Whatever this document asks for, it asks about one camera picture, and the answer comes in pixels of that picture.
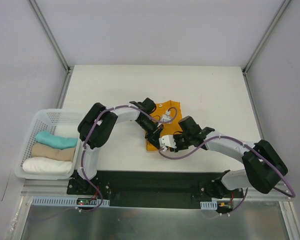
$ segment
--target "white rolled towel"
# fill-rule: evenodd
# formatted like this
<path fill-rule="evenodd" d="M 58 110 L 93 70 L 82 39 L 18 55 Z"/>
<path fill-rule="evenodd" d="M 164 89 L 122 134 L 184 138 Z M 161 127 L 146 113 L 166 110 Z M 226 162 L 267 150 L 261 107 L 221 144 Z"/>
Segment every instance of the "white rolled towel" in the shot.
<path fill-rule="evenodd" d="M 24 161 L 22 168 L 28 174 L 66 175 L 70 172 L 71 161 L 58 161 L 47 157 L 32 157 Z"/>

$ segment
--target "beige cloth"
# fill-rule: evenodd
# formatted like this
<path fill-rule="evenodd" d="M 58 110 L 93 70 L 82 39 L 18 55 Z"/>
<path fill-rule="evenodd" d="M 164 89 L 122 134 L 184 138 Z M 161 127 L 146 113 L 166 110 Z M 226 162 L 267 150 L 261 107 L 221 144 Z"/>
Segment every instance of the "beige cloth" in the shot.
<path fill-rule="evenodd" d="M 41 143 L 36 143 L 32 147 L 31 154 L 33 158 L 44 157 L 58 161 L 73 162 L 75 150 L 75 147 L 60 150 Z"/>

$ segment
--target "perforated basket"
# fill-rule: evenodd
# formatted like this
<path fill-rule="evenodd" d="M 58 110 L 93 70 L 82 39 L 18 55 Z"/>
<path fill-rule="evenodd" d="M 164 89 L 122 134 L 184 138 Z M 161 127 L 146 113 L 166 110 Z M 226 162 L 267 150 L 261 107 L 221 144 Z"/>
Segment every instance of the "perforated basket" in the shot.
<path fill-rule="evenodd" d="M 18 163 L 14 170 L 15 175 L 19 178 L 40 180 L 58 180 L 69 178 L 74 172 L 80 146 L 77 128 L 84 116 L 85 115 L 83 112 L 66 109 L 45 109 L 38 111 L 32 119 L 30 128 L 23 142 Z M 30 174 L 25 172 L 22 168 L 24 161 L 32 157 L 31 149 L 37 142 L 35 139 L 37 133 L 44 130 L 49 131 L 56 136 L 78 138 L 71 170 L 66 175 Z"/>

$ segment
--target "teal rolled towel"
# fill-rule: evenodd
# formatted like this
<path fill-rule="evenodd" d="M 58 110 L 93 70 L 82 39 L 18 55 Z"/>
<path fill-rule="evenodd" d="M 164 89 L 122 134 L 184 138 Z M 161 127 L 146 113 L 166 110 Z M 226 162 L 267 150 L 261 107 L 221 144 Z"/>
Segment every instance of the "teal rolled towel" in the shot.
<path fill-rule="evenodd" d="M 55 136 L 48 131 L 40 131 L 35 136 L 38 143 L 54 149 L 69 149 L 77 146 L 78 138 Z"/>

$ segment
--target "gray wall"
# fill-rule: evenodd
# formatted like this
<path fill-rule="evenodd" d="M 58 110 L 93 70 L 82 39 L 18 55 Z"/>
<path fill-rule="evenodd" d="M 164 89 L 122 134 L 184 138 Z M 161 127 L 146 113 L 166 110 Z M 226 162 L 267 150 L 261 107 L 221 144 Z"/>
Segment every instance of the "gray wall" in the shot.
<path fill-rule="evenodd" d="M 15 163 L 36 111 L 56 106 L 65 72 L 26 0 L 0 0 L 0 239 L 23 182 Z"/>
<path fill-rule="evenodd" d="M 69 65 L 241 66 L 283 0 L 37 0 Z"/>
<path fill-rule="evenodd" d="M 294 0 L 248 72 L 265 139 L 289 168 L 300 220 L 300 0 Z"/>

